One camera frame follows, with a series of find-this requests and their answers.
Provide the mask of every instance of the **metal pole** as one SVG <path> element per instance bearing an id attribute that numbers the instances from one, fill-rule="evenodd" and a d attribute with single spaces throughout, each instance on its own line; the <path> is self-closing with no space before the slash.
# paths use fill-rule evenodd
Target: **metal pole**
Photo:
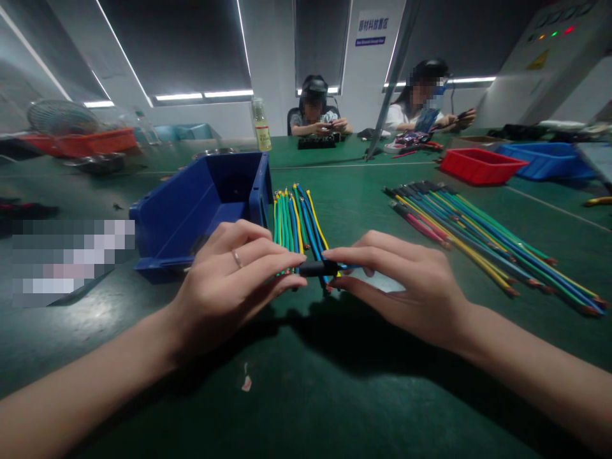
<path id="1" fill-rule="evenodd" d="M 387 87 L 387 91 L 384 93 L 384 101 L 382 102 L 381 113 L 378 115 L 376 130 L 374 131 L 372 143 L 370 144 L 367 155 L 365 156 L 366 162 L 369 161 L 374 154 L 376 145 L 378 145 L 378 142 L 381 139 L 381 134 L 383 133 L 382 126 L 385 118 L 387 117 L 389 102 L 391 101 L 391 97 L 395 91 L 397 79 L 402 71 L 402 66 L 404 65 L 406 53 L 408 51 L 408 42 L 410 42 L 410 37 L 416 23 L 416 17 L 418 16 L 419 9 L 421 8 L 421 0 L 407 0 L 407 2 L 409 2 L 410 5 L 406 4 L 404 7 L 404 14 L 402 15 L 402 22 L 400 24 L 400 30 L 403 30 L 404 33 L 400 37 L 399 46 L 394 52 L 395 62 L 391 68 L 391 74 L 389 75 L 389 86 Z"/>

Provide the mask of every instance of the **cardboard box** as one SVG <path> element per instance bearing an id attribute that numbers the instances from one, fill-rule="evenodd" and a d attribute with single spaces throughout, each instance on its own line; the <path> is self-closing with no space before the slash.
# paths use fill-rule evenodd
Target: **cardboard box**
<path id="1" fill-rule="evenodd" d="M 453 150 L 462 148 L 477 148 L 481 150 L 495 152 L 495 150 L 497 150 L 497 147 L 508 143 L 512 142 L 510 142 L 509 140 L 488 136 L 453 137 L 446 149 Z"/>

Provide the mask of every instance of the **yellow warning sticker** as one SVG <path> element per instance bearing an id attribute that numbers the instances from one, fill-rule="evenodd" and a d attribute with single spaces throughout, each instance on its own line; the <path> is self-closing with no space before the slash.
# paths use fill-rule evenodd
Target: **yellow warning sticker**
<path id="1" fill-rule="evenodd" d="M 525 70 L 542 70 L 544 68 L 544 64 L 546 64 L 546 59 L 548 58 L 548 51 L 549 50 L 546 50 L 540 54 L 536 60 L 525 68 Z"/>

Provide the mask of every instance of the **green workbench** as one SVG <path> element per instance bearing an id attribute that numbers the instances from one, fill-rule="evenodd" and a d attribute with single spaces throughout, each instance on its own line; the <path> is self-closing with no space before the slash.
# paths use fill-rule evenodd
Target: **green workbench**
<path id="1" fill-rule="evenodd" d="M 449 137 L 437 139 L 445 143 Z M 191 141 L 145 149 L 127 168 L 92 178 L 42 157 L 0 168 L 0 196 L 61 207 L 63 219 L 127 219 L 129 205 L 188 164 L 194 153 L 252 141 Z M 365 164 L 354 136 L 334 150 L 296 149 L 273 138 L 274 189 L 311 190 L 330 246 L 372 228 L 432 243 L 401 220 L 380 192 L 412 180 L 444 181 L 526 241 L 556 257 L 568 276 L 612 300 L 612 217 L 581 204 L 596 182 L 514 178 L 505 187 L 469 187 L 437 169 L 435 154 Z M 115 210 L 113 204 L 123 210 Z M 10 239 L 0 241 L 10 246 Z M 179 285 L 153 286 L 134 258 L 72 304 L 13 309 L 0 297 L 0 397 L 117 336 L 167 304 Z M 580 316 L 563 301 L 524 286 L 509 299 L 460 251 L 449 260 L 467 297 L 556 346 L 612 371 L 612 323 Z M 3 285 L 10 271 L 3 270 Z M 393 289 L 376 275 L 374 282 Z M 250 392 L 240 388 L 245 364 Z M 538 457 L 588 453 L 510 391 L 461 359 L 388 325 L 346 293 L 323 298 L 316 279 L 275 300 L 214 353 L 158 384 L 105 423 L 82 457 Z"/>

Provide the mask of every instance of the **blue plastic tray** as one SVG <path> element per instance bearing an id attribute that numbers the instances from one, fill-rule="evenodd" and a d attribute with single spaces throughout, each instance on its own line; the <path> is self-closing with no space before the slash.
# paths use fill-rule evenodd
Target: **blue plastic tray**
<path id="1" fill-rule="evenodd" d="M 267 228 L 270 202 L 267 153 L 199 158 L 130 207 L 141 257 L 134 269 L 151 282 L 170 281 L 219 223 L 242 218 Z"/>
<path id="2" fill-rule="evenodd" d="M 523 161 L 529 165 L 519 169 L 519 177 L 530 180 L 592 179 L 595 172 L 580 158 L 580 153 L 569 143 L 515 143 L 500 145 L 497 153 Z"/>

